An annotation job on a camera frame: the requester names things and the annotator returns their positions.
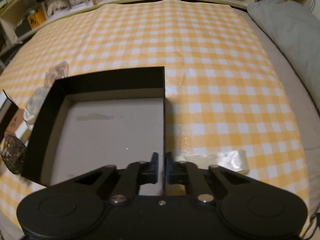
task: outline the bed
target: bed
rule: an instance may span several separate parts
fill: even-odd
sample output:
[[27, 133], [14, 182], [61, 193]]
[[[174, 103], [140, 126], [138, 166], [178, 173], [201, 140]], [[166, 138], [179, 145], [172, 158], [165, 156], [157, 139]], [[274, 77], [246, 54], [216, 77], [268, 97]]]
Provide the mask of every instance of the bed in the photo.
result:
[[[164, 65], [167, 151], [188, 158], [245, 149], [248, 176], [297, 194], [311, 214], [317, 209], [318, 111], [246, 12], [177, 0], [104, 5], [39, 30], [1, 74], [0, 88], [24, 108], [64, 60], [69, 75]], [[0, 167], [0, 230], [19, 239], [16, 207], [42, 186]]]

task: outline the plastic bag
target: plastic bag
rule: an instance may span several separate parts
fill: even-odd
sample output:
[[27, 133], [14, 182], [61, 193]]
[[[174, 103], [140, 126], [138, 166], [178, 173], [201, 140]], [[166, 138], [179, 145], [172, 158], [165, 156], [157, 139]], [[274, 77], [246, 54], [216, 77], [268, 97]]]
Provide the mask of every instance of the plastic bag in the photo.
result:
[[66, 61], [63, 61], [58, 65], [56, 65], [55, 67], [49, 69], [45, 74], [44, 87], [46, 88], [52, 87], [53, 83], [57, 79], [67, 77], [68, 72], [69, 72], [69, 65]]
[[208, 169], [209, 165], [219, 165], [231, 171], [239, 172], [240, 174], [249, 172], [245, 150], [208, 155], [178, 156], [176, 161], [196, 163], [200, 169]]
[[23, 113], [23, 119], [28, 124], [33, 124], [40, 111], [40, 108], [49, 92], [50, 88], [37, 88], [26, 103], [26, 110]]

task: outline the black box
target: black box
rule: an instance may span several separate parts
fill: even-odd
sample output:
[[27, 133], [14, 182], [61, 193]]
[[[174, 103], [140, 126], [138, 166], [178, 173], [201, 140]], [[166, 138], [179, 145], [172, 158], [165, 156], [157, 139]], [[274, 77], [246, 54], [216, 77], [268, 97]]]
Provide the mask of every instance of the black box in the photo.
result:
[[[22, 176], [50, 186], [108, 164], [126, 168], [159, 153], [165, 127], [164, 67], [109, 70], [57, 80], [29, 140]], [[161, 194], [158, 184], [141, 194]]]

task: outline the gingham tablecloth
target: gingham tablecloth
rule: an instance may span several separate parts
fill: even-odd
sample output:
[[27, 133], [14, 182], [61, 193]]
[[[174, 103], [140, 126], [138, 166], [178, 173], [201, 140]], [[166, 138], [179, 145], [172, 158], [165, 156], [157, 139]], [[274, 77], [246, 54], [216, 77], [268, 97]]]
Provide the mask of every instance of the gingham tablecloth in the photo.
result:
[[[166, 147], [175, 155], [245, 149], [249, 176], [308, 204], [308, 177], [295, 117], [258, 38], [230, 6], [165, 0], [108, 4], [42, 28], [0, 76], [19, 107], [66, 60], [69, 75], [165, 66]], [[40, 189], [2, 164], [0, 209]]]

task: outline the stain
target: stain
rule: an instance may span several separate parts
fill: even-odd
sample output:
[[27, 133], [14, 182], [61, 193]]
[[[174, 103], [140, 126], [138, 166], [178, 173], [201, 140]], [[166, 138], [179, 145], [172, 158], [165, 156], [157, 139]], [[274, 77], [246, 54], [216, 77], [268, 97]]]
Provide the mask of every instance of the stain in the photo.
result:
[[92, 113], [88, 115], [81, 115], [77, 117], [77, 121], [90, 121], [90, 120], [111, 120], [115, 117], [113, 115], [105, 115], [105, 114], [98, 114], [98, 113]]

